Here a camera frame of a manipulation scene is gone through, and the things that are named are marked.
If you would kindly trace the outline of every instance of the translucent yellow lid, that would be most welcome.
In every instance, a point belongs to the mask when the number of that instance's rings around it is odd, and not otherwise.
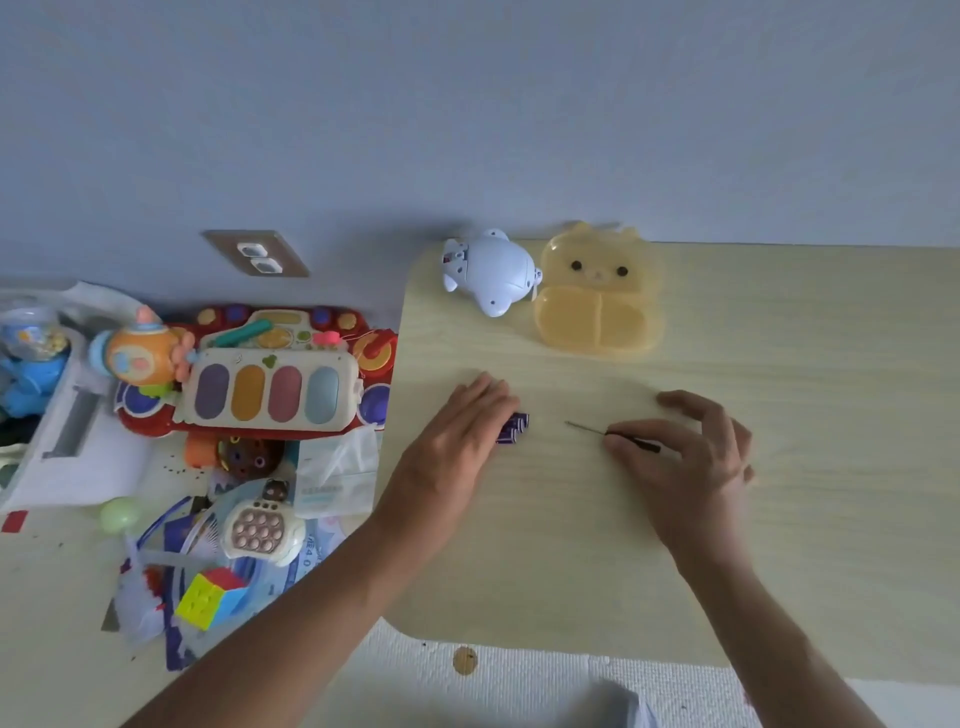
[[[547,243],[540,268],[534,317],[547,345],[617,355],[660,342],[660,266],[633,228],[603,231],[577,223]]]

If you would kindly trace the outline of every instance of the small screwdriver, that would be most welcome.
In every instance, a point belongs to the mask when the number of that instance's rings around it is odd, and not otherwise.
[[[577,425],[577,423],[572,423],[570,420],[564,420],[564,425],[570,425],[571,427],[576,427],[577,429],[584,429],[587,432],[595,432],[598,435],[618,435],[619,437],[623,437],[623,438],[626,438],[627,440],[630,440],[630,442],[632,442],[638,448],[645,449],[647,452],[660,452],[660,450],[662,449],[656,443],[651,443],[647,440],[641,440],[635,435],[627,435],[627,434],[624,434],[623,432],[612,432],[609,430],[607,432],[601,432],[598,429],[593,429],[593,427],[587,427],[586,425]]]

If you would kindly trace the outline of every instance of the hand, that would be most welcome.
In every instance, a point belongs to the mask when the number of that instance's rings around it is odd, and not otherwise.
[[[457,386],[403,452],[372,520],[392,537],[415,543],[424,557],[433,556],[467,511],[477,475],[519,404],[507,382],[486,372]]]
[[[657,402],[699,420],[700,434],[667,420],[610,425],[678,452],[676,461],[608,434],[604,446],[636,481],[650,522],[681,572],[704,564],[749,564],[741,532],[751,432],[715,401],[685,392],[660,392]]]

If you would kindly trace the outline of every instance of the paper packaging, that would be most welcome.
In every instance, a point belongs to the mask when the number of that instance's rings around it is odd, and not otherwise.
[[[302,440],[294,512],[302,519],[370,513],[381,439],[373,425],[364,425],[339,437]]]

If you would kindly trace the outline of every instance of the colorful cube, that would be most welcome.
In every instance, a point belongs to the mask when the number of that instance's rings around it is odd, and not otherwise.
[[[190,582],[174,614],[207,630],[233,614],[248,588],[243,579],[225,567],[203,571]]]

